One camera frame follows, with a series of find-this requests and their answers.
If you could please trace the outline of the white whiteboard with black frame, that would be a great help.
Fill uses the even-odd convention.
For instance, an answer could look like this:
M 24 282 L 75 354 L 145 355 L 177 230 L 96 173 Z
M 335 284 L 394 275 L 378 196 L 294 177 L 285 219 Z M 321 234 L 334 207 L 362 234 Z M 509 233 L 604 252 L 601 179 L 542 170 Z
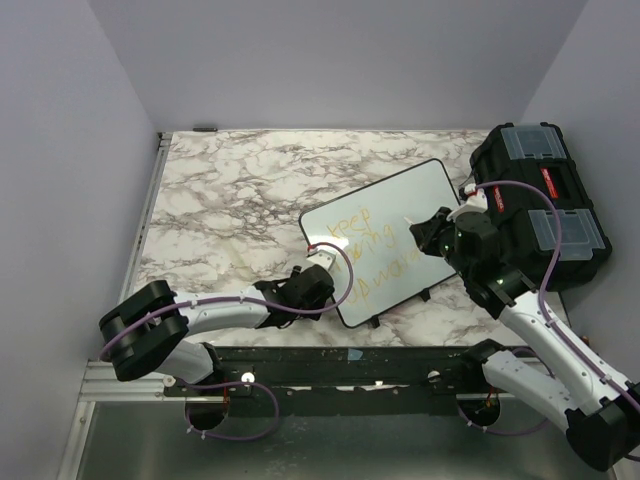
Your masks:
M 430 159 L 300 214 L 308 243 L 330 242 L 353 265 L 350 295 L 338 307 L 344 326 L 365 324 L 455 275 L 417 248 L 403 217 L 420 223 L 458 205 L 444 164 Z

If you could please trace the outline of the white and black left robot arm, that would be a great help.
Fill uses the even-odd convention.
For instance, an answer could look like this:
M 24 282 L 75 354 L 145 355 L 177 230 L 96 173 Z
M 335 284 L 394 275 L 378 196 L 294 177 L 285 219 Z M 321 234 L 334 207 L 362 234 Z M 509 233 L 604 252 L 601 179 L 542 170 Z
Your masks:
M 318 319 L 334 291 L 333 279 L 319 265 L 297 267 L 287 279 L 258 281 L 231 295 L 178 293 L 167 281 L 156 280 L 99 321 L 100 358 L 112 364 L 122 382 L 159 372 L 209 395 L 221 385 L 219 362 L 211 347 L 191 343 L 188 336 Z

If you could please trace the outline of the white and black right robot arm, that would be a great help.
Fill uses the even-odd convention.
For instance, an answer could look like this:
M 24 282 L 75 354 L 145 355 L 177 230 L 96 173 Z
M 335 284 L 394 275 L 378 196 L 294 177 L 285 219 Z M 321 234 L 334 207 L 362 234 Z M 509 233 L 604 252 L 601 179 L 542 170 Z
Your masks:
M 504 262 L 488 215 L 442 207 L 409 230 L 423 254 L 444 259 L 469 297 L 551 370 L 541 373 L 485 342 L 460 367 L 467 389 L 492 385 L 514 395 L 563 431 L 574 453 L 595 470 L 610 469 L 638 447 L 638 384 L 599 357 L 541 299 L 540 288 Z

